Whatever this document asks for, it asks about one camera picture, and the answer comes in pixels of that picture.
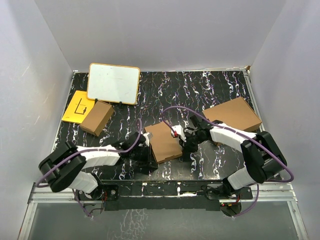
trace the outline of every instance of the black marble table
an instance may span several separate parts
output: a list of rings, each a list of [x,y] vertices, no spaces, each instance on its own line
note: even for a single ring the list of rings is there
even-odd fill
[[[76,90],[87,90],[88,74],[76,73],[72,78],[66,108]],[[139,80],[138,104],[115,103],[114,114],[99,137],[82,131],[78,124],[61,122],[55,148],[65,141],[78,146],[106,146],[127,138],[137,131],[137,118],[144,127],[161,122],[163,109],[181,105],[201,112],[237,97],[243,97],[253,107],[244,74],[239,71],[179,71],[142,72]],[[173,125],[189,124],[188,113],[172,109],[166,119]],[[211,142],[199,145],[199,151],[190,155],[190,161],[180,158],[159,164],[153,172],[140,169],[132,159],[118,166],[87,168],[101,180],[222,180],[244,166],[242,154],[226,146]]]

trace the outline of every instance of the flat cardboard box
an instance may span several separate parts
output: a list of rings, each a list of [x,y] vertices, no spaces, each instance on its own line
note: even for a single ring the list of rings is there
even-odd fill
[[[103,101],[97,101],[80,124],[80,128],[83,131],[98,137],[114,111],[114,108],[110,104]]]
[[[164,122],[146,126],[144,129],[147,133],[152,133],[150,143],[154,158],[158,164],[182,156],[178,138],[173,138],[171,136],[171,130]]]
[[[220,120],[230,127],[246,132],[257,130],[262,123],[242,97],[221,103],[202,112],[210,121]]]

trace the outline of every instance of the metal frame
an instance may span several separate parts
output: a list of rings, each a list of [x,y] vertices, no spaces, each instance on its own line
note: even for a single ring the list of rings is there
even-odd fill
[[[206,68],[206,69],[196,69],[193,71],[243,71],[244,78],[246,85],[248,87],[248,91],[251,97],[253,109],[256,112],[256,114],[261,118],[256,99],[253,93],[252,85],[250,76],[248,75],[246,69],[241,67],[234,67],[234,68]],[[263,131],[264,125],[261,124],[260,130]],[[56,138],[58,135],[59,128],[57,129],[56,136],[54,138],[54,143],[52,146],[52,149],[55,146]],[[291,217],[295,226],[295,230],[297,232],[297,236],[299,240],[308,240],[308,235],[305,229],[305,225],[303,223],[303,220],[301,218],[298,204],[297,204],[297,198],[296,194],[293,190],[293,187],[291,183],[271,183],[267,182],[264,184],[260,184],[260,190],[259,190],[259,198],[258,202],[287,202]],[[253,199],[255,199],[257,195],[257,187],[255,185],[251,186]],[[242,202],[252,202],[251,200],[242,200]],[[230,202],[230,199],[221,199],[220,202]],[[77,202],[74,200],[74,195],[71,189],[65,189],[61,192],[53,193],[49,187],[45,188],[36,188],[33,187],[30,198],[28,201],[28,207],[25,213],[25,217],[22,223],[22,227],[20,230],[20,234],[18,237],[18,240],[27,240],[31,231],[31,227],[35,218],[37,205],[43,204],[43,203],[53,203],[53,204],[77,204]],[[100,204],[101,201],[85,201],[85,203],[88,204]]]

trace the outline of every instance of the gray floor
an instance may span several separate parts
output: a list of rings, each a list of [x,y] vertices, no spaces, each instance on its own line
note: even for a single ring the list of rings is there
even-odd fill
[[[195,209],[95,214],[96,220],[91,221],[74,203],[38,204],[29,240],[298,239],[286,202],[258,202],[252,211],[235,220],[218,211]]]

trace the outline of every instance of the tabletop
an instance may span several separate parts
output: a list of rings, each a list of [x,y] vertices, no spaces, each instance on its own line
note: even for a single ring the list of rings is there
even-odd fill
[[[86,91],[87,85],[88,73],[73,75],[65,109],[75,91]],[[82,131],[79,124],[62,121],[54,148],[65,141],[84,147],[106,146],[136,132],[137,118],[141,118],[144,127],[161,122],[161,112],[169,106],[181,105],[201,112],[237,97],[243,97],[253,108],[242,70],[141,72],[136,105],[112,104],[114,114],[99,137]],[[188,117],[179,109],[166,114],[167,121],[183,127],[188,126]],[[99,166],[85,171],[95,173],[101,180],[222,180],[243,167],[240,152],[206,141],[199,145],[198,152],[190,155],[190,161],[177,158],[159,164],[152,172],[141,169],[129,158],[121,165]]]

